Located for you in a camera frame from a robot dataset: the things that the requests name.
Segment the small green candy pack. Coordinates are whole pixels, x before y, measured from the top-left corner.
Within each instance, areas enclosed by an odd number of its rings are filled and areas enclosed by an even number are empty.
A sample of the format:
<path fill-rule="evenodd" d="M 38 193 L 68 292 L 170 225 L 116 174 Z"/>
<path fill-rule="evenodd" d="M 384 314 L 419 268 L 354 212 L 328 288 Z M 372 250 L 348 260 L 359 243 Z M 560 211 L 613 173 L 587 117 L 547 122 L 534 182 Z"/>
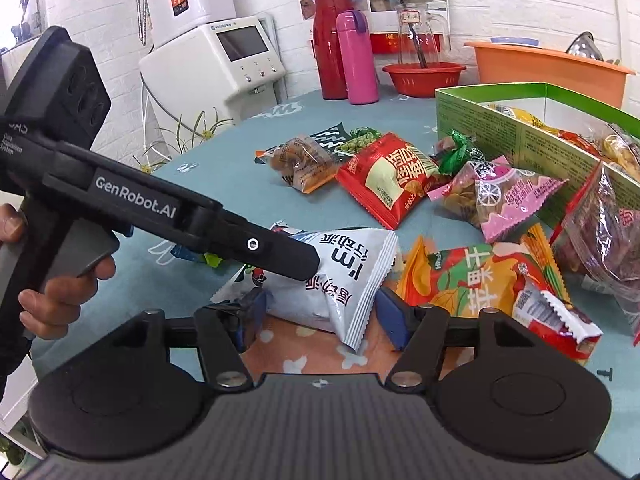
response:
<path fill-rule="evenodd" d="M 452 130 L 434 144 L 432 159 L 441 174 L 453 177 L 467 162 L 484 162 L 485 155 L 472 136 Z"/>

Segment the green cardboard box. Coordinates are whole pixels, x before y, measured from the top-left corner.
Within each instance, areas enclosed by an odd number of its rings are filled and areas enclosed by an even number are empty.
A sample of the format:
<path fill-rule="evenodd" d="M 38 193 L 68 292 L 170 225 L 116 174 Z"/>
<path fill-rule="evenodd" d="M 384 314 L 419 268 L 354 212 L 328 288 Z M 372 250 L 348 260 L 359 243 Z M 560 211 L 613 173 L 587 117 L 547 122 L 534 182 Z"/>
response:
<path fill-rule="evenodd" d="M 435 94 L 438 135 L 456 130 L 475 139 L 490 158 L 500 155 L 516 168 L 565 179 L 562 190 L 549 198 L 539 213 L 556 226 L 568 202 L 585 183 L 599 159 L 541 128 L 495 110 L 504 105 L 526 110 L 546 126 L 585 138 L 604 133 L 608 125 L 639 135 L 639 119 L 589 96 L 545 82 L 476 84 L 438 89 Z"/>

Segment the red potato chips bag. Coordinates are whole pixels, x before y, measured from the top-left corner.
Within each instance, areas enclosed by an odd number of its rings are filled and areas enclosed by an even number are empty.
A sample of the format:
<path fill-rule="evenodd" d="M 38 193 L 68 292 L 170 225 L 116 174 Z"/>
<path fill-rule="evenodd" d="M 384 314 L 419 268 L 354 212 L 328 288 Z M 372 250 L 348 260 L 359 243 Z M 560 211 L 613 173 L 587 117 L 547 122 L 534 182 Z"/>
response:
<path fill-rule="evenodd" d="M 428 192 L 449 178 L 430 156 L 389 132 L 345 162 L 336 180 L 381 226 L 396 230 Z"/>

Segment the clear brown pastry pack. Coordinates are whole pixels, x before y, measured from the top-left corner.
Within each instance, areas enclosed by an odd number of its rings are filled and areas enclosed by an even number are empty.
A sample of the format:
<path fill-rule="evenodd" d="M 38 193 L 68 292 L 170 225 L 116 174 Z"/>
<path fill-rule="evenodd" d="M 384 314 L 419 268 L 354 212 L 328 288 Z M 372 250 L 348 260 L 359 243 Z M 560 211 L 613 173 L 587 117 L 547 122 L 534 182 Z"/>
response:
<path fill-rule="evenodd" d="M 338 162 L 310 136 L 296 136 L 274 148 L 258 151 L 256 158 L 280 174 L 291 188 L 310 194 L 337 174 Z"/>

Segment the clear red-edged jujube bag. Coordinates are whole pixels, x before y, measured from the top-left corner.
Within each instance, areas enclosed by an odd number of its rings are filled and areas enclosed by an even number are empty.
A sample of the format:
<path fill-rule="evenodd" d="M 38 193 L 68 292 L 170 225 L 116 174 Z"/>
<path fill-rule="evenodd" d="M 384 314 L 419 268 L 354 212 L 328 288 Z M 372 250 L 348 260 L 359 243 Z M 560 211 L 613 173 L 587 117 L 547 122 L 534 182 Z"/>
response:
<path fill-rule="evenodd" d="M 615 299 L 639 343 L 639 211 L 618 204 L 605 164 L 568 202 L 551 237 L 560 267 Z"/>

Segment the pink thermos bottle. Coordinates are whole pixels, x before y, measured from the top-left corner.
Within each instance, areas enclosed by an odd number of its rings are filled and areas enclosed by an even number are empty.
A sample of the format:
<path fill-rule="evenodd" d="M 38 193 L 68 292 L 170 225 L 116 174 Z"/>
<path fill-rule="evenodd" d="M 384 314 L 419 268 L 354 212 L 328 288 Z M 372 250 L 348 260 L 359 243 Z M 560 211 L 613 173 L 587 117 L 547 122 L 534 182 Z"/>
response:
<path fill-rule="evenodd" d="M 336 29 L 349 103 L 378 102 L 378 76 L 366 17 L 358 10 L 342 12 L 337 15 Z"/>

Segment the white blue snack bag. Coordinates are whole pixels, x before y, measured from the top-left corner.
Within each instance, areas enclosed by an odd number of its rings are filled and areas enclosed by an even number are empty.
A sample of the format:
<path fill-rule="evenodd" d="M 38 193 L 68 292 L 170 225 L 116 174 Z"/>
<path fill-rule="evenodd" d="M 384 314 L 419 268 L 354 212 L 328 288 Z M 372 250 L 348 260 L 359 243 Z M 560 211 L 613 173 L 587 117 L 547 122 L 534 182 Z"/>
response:
<path fill-rule="evenodd" d="M 359 350 L 374 296 L 400 256 L 397 234 L 372 228 L 311 232 L 282 221 L 271 229 L 311 245 L 320 258 L 318 271 L 299 282 L 254 266 L 241 266 L 214 293 L 213 303 L 239 300 L 257 287 L 266 292 L 269 314 L 334 333 L 346 347 Z"/>

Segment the dark red thermos jug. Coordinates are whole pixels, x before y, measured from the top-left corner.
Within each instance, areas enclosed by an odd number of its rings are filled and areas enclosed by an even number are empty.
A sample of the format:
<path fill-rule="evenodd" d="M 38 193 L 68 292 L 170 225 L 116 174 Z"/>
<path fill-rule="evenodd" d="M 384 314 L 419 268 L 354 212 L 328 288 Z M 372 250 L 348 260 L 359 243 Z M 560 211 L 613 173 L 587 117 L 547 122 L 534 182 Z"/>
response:
<path fill-rule="evenodd" d="M 314 57 L 316 58 L 322 96 L 326 100 L 347 98 L 346 81 L 337 36 L 336 19 L 352 10 L 352 0 L 314 0 Z"/>

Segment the red checkered noodle snack bag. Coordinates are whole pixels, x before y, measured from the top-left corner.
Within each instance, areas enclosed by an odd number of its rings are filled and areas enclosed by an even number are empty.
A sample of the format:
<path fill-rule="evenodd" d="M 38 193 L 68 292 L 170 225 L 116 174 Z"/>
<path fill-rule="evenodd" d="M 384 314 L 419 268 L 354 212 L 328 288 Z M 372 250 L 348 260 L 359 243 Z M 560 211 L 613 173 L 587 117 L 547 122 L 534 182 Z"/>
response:
<path fill-rule="evenodd" d="M 587 141 L 577 133 L 560 130 L 558 132 L 558 137 L 570 144 L 573 144 L 574 146 L 576 146 L 576 148 L 580 148 L 581 150 L 589 153 L 594 157 L 600 157 L 600 152 L 598 151 L 598 149 L 591 142 Z"/>

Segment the white countertop water dispenser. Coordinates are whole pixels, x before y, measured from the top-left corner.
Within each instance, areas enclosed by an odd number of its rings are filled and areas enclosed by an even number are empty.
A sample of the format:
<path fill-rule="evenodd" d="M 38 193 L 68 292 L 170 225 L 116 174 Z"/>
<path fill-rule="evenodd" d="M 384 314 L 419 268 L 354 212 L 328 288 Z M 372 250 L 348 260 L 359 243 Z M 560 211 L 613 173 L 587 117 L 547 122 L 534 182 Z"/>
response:
<path fill-rule="evenodd" d="M 284 99 L 286 70 L 270 17 L 198 25 L 140 61 L 143 106 L 157 128 L 149 154 L 174 158 Z"/>

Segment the orange plastic basin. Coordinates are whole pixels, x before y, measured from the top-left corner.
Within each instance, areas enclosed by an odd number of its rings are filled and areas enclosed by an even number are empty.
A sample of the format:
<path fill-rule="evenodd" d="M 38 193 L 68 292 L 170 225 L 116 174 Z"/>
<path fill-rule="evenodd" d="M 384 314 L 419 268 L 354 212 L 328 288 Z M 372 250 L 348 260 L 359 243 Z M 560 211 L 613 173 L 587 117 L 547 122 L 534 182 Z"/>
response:
<path fill-rule="evenodd" d="M 546 82 L 621 108 L 630 68 L 558 50 L 467 41 L 482 84 Z"/>

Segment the pink dried fruit snack bag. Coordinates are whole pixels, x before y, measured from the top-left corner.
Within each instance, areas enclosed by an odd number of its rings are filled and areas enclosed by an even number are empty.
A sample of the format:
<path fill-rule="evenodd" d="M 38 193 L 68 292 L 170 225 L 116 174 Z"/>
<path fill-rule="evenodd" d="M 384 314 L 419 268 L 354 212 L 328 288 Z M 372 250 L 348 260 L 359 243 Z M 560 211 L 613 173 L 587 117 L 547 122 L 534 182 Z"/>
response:
<path fill-rule="evenodd" d="M 486 242 L 493 243 L 533 217 L 566 182 L 514 168 L 504 157 L 491 162 L 471 159 L 449 183 L 427 196 L 479 228 Z"/>

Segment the yellow biscuit snack bag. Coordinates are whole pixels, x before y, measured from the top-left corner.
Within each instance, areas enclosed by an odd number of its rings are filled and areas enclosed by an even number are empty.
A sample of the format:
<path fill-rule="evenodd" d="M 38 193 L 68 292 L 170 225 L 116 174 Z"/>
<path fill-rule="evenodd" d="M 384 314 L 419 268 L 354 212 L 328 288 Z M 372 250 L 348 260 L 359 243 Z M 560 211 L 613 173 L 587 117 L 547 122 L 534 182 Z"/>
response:
<path fill-rule="evenodd" d="M 598 147 L 603 157 L 639 181 L 639 141 L 619 125 L 609 122 L 600 134 Z"/>

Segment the yellow corn snack pack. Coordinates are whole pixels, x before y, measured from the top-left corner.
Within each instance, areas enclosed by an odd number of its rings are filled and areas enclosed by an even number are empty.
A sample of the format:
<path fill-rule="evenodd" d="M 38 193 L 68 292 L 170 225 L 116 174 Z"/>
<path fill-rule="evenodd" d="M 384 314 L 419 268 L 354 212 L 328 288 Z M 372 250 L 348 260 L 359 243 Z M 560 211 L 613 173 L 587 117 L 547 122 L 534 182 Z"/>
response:
<path fill-rule="evenodd" d="M 546 125 L 538 117 L 536 117 L 533 114 L 530 114 L 529 112 L 526 112 L 526 110 L 522 110 L 521 108 L 504 105 L 504 104 L 486 104 L 486 107 L 490 108 L 491 110 L 495 110 L 498 113 L 506 115 L 510 118 L 519 120 L 520 122 L 525 122 L 527 125 L 533 126 L 540 130 L 544 130 L 545 132 L 553 134 L 554 136 L 560 135 L 559 129 L 552 128 Z"/>

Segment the steel bowl in basin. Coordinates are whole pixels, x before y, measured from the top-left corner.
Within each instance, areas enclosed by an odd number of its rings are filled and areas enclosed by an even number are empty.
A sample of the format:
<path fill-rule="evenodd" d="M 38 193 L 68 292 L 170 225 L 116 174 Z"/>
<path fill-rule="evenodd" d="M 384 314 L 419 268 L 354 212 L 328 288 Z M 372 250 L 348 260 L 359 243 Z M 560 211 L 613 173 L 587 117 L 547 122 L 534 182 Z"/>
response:
<path fill-rule="evenodd" d="M 594 43 L 592 32 L 582 32 L 578 35 L 567 48 L 566 53 L 581 58 L 590 58 L 590 60 L 602 60 L 602 54 Z"/>

